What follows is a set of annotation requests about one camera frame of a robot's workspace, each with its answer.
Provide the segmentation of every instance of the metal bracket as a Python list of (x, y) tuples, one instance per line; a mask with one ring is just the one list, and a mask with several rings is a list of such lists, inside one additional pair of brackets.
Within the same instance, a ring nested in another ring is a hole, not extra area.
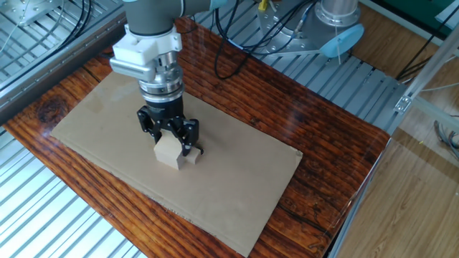
[(450, 59), (451, 55), (459, 46), (459, 26), (457, 26), (450, 35), (445, 39), (442, 46), (436, 51), (429, 62), (424, 66), (421, 72), (416, 76), (413, 83), (404, 92), (403, 97), (395, 105), (394, 111), (403, 114), (410, 103), (419, 95), (430, 80), (437, 74), (445, 62)]
[[(278, 12), (274, 12), (274, 10), (268, 5), (265, 11), (258, 10), (257, 16), (258, 21), (260, 22), (260, 28), (263, 34), (266, 34), (276, 22), (279, 21), (279, 13), (282, 12), (282, 8), (286, 8), (283, 6), (285, 4), (276, 4), (276, 8)], [(268, 44), (266, 45), (265, 49), (268, 52), (274, 52), (277, 49), (283, 47), (289, 40), (290, 36), (293, 31), (283, 28), (280, 33), (273, 37)], [(291, 43), (285, 48), (276, 52), (275, 54), (318, 54), (320, 51), (317, 49), (313, 43), (307, 39), (302, 32), (297, 35), (297, 38), (293, 39)]]
[(408, 97), (406, 95), (403, 95), (400, 98), (399, 102), (397, 102), (397, 104), (395, 105), (394, 111), (398, 112), (400, 114), (403, 114), (403, 113), (407, 112), (407, 110), (410, 107), (411, 103), (412, 103), (412, 98)]

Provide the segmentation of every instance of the white cable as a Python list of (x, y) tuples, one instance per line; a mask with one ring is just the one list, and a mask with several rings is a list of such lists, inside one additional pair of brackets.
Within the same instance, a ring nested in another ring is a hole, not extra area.
[(270, 0), (270, 5), (271, 5), (271, 8), (274, 10), (274, 12), (277, 12), (278, 10), (275, 8), (275, 5), (273, 3), (273, 0)]
[(21, 24), (22, 20), (24, 19), (24, 16), (26, 15), (27, 7), (29, 7), (30, 0), (27, 0), (26, 7), (24, 8), (24, 12), (22, 13), (21, 19), (17, 22), (16, 26), (13, 28), (9, 36), (6, 38), (5, 44), (3, 44), (3, 47), (0, 49), (0, 53), (3, 52), (3, 49), (5, 49), (6, 44), (8, 43), (9, 39), (11, 39), (11, 36), (13, 36), (14, 31), (19, 27), (19, 24)]
[(453, 83), (451, 85), (446, 85), (446, 86), (442, 86), (442, 87), (436, 87), (436, 88), (433, 88), (433, 89), (421, 90), (421, 92), (434, 91), (434, 90), (443, 90), (443, 89), (446, 89), (446, 88), (449, 88), (449, 87), (458, 86), (458, 85), (459, 85), (459, 82), (456, 82), (456, 83)]

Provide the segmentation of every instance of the glossy wooden tabletop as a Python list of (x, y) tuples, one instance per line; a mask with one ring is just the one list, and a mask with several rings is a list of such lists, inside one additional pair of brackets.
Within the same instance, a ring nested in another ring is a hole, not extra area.
[[(177, 21), (179, 31), (193, 25)], [(214, 75), (220, 39), (199, 27), (182, 36), (186, 91), (304, 153), (251, 257), (322, 257), (389, 136), (250, 58), (229, 80)], [(245, 54), (225, 47), (227, 75)], [(213, 236), (93, 165), (50, 131), (111, 72), (90, 60), (4, 127), (149, 257), (238, 257)]]

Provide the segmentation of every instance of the metal grate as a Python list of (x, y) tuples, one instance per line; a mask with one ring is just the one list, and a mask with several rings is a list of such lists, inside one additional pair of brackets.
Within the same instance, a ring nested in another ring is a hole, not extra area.
[[(62, 2), (64, 2), (63, 8), (61, 5), (36, 22), (28, 26), (19, 26), (14, 31), (7, 47), (0, 53), (0, 90), (50, 54), (73, 30), (81, 15), (82, 2), (73, 0)], [(88, 26), (96, 23), (103, 14), (110, 13), (119, 6), (120, 3), (116, 0), (93, 2)], [(5, 14), (0, 14), (0, 45), (3, 46), (15, 26), (16, 21), (12, 21)]]
[[(220, 9), (222, 26), (227, 26), (235, 0)], [(239, 5), (228, 37), (240, 45), (253, 45), (262, 37), (257, 4), (245, 0)], [(196, 15), (196, 21), (216, 34), (212, 12)], [(289, 76), (320, 96), (392, 134), (402, 116), (393, 107), (406, 87), (371, 65), (347, 54), (329, 59), (322, 54), (273, 54), (258, 56), (265, 64)]]
[(2, 257), (146, 257), (0, 128)]

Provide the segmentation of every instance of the cardboard sheet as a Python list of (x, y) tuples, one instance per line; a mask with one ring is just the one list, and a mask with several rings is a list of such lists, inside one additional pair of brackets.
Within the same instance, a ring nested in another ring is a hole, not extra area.
[(302, 154), (185, 94), (185, 116), (200, 122), (204, 155), (177, 171), (155, 159), (136, 115), (142, 105), (137, 82), (112, 73), (52, 136), (248, 256)]

